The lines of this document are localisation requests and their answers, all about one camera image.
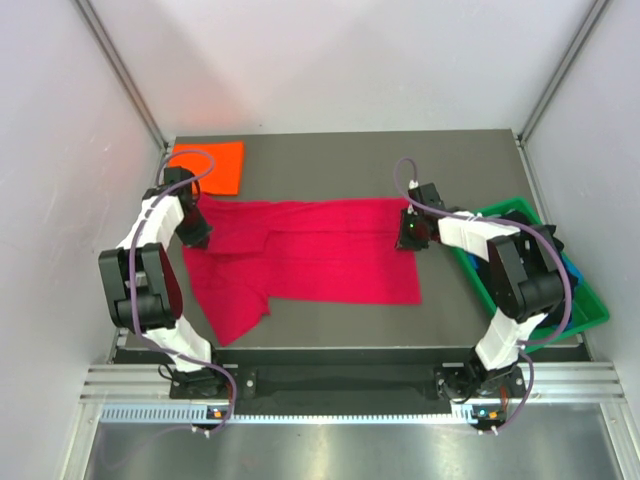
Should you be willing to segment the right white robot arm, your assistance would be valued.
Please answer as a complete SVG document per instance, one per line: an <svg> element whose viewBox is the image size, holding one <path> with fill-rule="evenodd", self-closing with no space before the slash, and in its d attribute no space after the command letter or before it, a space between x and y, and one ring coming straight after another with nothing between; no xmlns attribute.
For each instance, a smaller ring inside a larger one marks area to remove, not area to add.
<svg viewBox="0 0 640 480"><path fill-rule="evenodd" d="M490 395L511 373L532 332L565 304L577 283L571 274L561 277L564 244L554 225L532 225L519 211L485 221L479 214L447 210L432 183L412 180L407 195L398 250L420 251L437 242L465 251L485 268L496 311L463 372L443 380L442 392L463 402Z"/></svg>

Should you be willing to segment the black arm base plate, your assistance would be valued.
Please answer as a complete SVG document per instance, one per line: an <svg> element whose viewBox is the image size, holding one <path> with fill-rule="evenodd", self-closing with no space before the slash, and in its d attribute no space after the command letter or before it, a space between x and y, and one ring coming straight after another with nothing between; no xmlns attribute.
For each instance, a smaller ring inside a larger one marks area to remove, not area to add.
<svg viewBox="0 0 640 480"><path fill-rule="evenodd" d="M222 397L180 400L233 400L237 415L351 416L439 414L459 397L442 392L442 381L458 375L471 351L466 348L302 348L220 349L217 363L231 385ZM119 351L118 365L174 364L163 353ZM488 400L505 409L525 392L514 367L500 387L468 399Z"/></svg>

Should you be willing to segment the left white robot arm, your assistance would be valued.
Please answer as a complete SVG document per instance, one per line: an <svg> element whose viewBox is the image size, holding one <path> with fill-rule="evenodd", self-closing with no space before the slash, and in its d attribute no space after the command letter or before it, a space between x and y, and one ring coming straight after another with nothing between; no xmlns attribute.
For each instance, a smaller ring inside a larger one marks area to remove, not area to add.
<svg viewBox="0 0 640 480"><path fill-rule="evenodd" d="M197 177L182 167L164 171L145 192L141 212L117 247L100 253L98 266L113 324L126 329L172 360L158 373L180 399L222 397L231 392L225 370L216 366L211 343L184 315L179 282L167 254L173 237L204 250L212 227L198 209Z"/></svg>

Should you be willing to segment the red t shirt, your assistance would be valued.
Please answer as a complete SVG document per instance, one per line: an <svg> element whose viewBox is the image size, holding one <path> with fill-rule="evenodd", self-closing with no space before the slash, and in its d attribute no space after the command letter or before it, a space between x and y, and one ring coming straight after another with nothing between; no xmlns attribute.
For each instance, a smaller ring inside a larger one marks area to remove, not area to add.
<svg viewBox="0 0 640 480"><path fill-rule="evenodd" d="M415 256L396 247L399 198L198 203L214 228L182 249L191 291L228 346L269 315L272 298L366 305L422 302Z"/></svg>

